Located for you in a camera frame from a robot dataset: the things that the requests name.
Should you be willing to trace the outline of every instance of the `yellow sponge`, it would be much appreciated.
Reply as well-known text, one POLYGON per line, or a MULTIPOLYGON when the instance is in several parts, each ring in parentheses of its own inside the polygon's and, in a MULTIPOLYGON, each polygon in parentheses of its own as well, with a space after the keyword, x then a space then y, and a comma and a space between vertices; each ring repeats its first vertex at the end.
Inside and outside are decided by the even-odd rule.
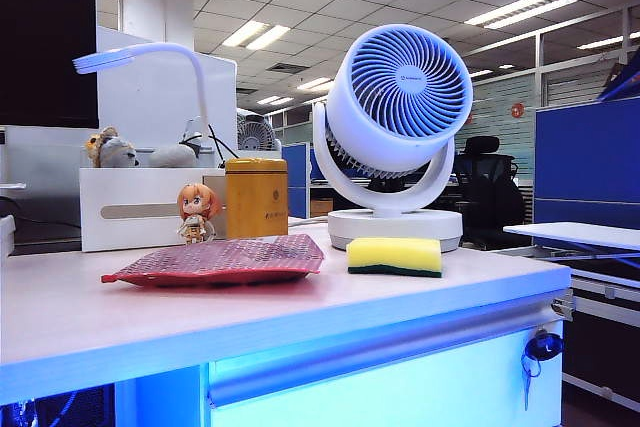
POLYGON ((362 237, 347 245, 351 274, 442 277, 437 239, 362 237))

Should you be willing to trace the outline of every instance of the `office chair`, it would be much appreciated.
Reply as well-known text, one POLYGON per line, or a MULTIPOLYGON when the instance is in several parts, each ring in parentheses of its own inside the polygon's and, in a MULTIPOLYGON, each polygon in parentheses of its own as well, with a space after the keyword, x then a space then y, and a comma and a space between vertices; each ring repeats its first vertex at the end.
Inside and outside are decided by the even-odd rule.
POLYGON ((518 166, 511 155, 496 154, 499 147, 497 137, 470 137, 453 164, 462 196, 457 203, 462 213, 462 241, 483 250, 531 245, 530 237, 502 230, 505 225, 524 223, 525 205, 513 182, 518 166))

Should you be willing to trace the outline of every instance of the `red mesh bag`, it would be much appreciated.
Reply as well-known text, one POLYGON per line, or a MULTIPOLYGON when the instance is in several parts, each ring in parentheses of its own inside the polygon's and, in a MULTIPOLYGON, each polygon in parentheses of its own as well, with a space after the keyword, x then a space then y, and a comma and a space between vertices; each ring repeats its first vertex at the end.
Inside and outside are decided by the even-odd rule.
POLYGON ((185 286, 281 282, 317 274, 324 255, 306 234, 216 240, 157 250, 102 282, 185 286))

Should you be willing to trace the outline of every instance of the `white fan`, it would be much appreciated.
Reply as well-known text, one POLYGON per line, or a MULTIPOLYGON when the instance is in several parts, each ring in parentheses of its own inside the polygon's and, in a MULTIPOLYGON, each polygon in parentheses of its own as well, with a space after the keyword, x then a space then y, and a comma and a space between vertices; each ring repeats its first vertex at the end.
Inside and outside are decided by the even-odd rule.
POLYGON ((313 106, 318 166, 333 188, 367 209, 329 213, 334 247, 357 237, 425 237, 457 248, 462 216, 428 210, 451 175, 453 136, 462 127, 473 91, 460 56, 444 40, 411 25, 376 27, 344 58, 326 106, 313 106), (429 162, 402 192, 368 190, 349 179, 329 149, 368 176, 396 178, 429 162))
POLYGON ((250 110, 237 110, 238 149, 280 150, 280 141, 264 116, 250 110))

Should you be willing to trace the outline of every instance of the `fan base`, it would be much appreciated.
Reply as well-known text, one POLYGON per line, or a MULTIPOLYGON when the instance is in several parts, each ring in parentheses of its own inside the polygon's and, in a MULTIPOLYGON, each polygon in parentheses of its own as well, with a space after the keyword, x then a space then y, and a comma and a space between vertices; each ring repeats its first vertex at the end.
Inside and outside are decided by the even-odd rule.
POLYGON ((422 237, 438 239, 442 252, 458 248, 462 237, 462 215, 446 210, 420 209, 396 217, 373 217, 369 209, 329 212, 331 244, 346 250, 358 237, 422 237))

